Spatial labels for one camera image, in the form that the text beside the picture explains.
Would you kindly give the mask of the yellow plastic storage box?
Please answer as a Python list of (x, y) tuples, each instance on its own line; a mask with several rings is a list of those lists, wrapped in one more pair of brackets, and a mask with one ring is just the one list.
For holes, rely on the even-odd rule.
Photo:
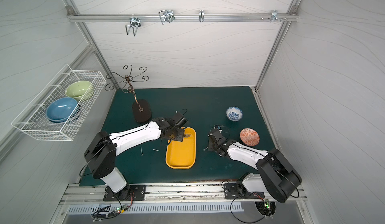
[(182, 142), (171, 141), (167, 146), (165, 162), (172, 169), (190, 169), (196, 161), (196, 131), (187, 127), (184, 134), (191, 134), (191, 137)]

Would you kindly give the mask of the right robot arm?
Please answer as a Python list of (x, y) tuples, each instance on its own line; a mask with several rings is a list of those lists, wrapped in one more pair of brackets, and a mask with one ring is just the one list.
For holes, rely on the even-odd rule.
[(254, 149), (225, 138), (219, 128), (211, 130), (208, 137), (209, 151), (258, 171), (257, 175), (247, 173), (237, 180), (239, 196), (247, 198), (259, 194), (263, 197), (264, 193), (269, 193), (276, 201), (284, 203), (301, 185), (301, 176), (278, 149)]

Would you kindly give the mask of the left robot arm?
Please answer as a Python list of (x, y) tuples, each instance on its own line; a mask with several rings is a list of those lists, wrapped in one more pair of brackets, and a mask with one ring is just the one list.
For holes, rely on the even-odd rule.
[(123, 132), (96, 134), (83, 156), (85, 167), (94, 179), (102, 180), (113, 194), (130, 190), (129, 183), (116, 165), (120, 154), (154, 140), (183, 141), (187, 118), (176, 112), (172, 118), (159, 117)]

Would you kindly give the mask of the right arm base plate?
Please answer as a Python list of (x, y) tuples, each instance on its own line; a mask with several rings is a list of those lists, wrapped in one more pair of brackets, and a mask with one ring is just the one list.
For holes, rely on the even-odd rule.
[(236, 183), (224, 183), (222, 184), (224, 189), (225, 199), (227, 200), (251, 200), (251, 199), (264, 199), (263, 192), (248, 192), (242, 185)]

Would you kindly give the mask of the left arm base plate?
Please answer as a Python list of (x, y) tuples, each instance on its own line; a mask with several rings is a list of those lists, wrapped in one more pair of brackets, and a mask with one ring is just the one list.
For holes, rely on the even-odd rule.
[(128, 201), (143, 201), (146, 192), (146, 185), (129, 185), (124, 187), (119, 192), (115, 193), (109, 186), (105, 188), (103, 197), (104, 202), (128, 202)]

